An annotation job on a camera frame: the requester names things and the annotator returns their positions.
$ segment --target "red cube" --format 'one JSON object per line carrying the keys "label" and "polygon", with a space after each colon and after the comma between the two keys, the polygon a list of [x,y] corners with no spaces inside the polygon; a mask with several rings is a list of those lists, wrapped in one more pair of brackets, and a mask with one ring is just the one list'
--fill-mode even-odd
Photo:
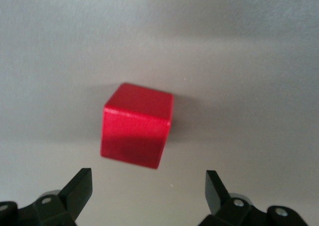
{"label": "red cube", "polygon": [[101,156],[157,169],[172,108],[172,94],[121,84],[104,105]]}

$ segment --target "black plastic part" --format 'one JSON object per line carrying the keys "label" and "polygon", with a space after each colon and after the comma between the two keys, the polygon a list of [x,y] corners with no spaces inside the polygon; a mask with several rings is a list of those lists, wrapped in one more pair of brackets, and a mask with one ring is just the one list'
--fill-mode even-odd
{"label": "black plastic part", "polygon": [[205,196],[211,215],[199,226],[307,226],[290,208],[271,206],[264,213],[241,198],[230,197],[216,171],[206,172]]}
{"label": "black plastic part", "polygon": [[228,191],[214,170],[206,171],[205,197],[212,215],[216,214],[220,207],[230,199]]}
{"label": "black plastic part", "polygon": [[73,220],[76,220],[91,195],[92,172],[91,169],[83,168],[60,191],[58,197],[61,199]]}
{"label": "black plastic part", "polygon": [[91,195],[91,169],[82,168],[58,195],[43,196],[19,210],[15,202],[0,202],[0,226],[76,226]]}

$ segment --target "bolt hole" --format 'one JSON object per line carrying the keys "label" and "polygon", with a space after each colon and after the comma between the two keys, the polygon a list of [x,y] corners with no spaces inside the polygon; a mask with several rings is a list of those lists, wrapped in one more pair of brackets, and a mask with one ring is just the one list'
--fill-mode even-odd
{"label": "bolt hole", "polygon": [[42,200],[42,203],[43,203],[43,204],[47,204],[47,203],[49,203],[50,201],[51,201],[51,198],[48,197],[48,198],[43,199],[43,200]]}
{"label": "bolt hole", "polygon": [[236,205],[238,207],[243,207],[244,206],[244,202],[242,202],[241,200],[234,200],[234,205]]}
{"label": "bolt hole", "polygon": [[280,215],[280,216],[283,216],[283,217],[287,217],[288,216],[288,213],[286,210],[282,209],[282,208],[276,208],[275,209],[275,212]]}
{"label": "bolt hole", "polygon": [[9,208],[8,205],[2,205],[0,206],[0,211],[5,211],[7,208]]}

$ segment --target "white surface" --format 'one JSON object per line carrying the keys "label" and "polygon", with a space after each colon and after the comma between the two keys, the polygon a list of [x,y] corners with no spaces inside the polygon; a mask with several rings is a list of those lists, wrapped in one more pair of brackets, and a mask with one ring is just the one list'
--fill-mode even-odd
{"label": "white surface", "polygon": [[[0,201],[82,167],[79,226],[198,225],[205,170],[319,223],[319,0],[0,0]],[[102,107],[131,82],[175,95],[158,170],[99,156]]]}

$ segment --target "cube top face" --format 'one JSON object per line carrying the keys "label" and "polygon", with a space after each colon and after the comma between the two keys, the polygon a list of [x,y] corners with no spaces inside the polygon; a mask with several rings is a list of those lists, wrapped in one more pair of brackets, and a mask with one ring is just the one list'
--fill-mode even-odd
{"label": "cube top face", "polygon": [[171,121],[172,94],[123,83],[105,104],[105,108],[153,116]]}

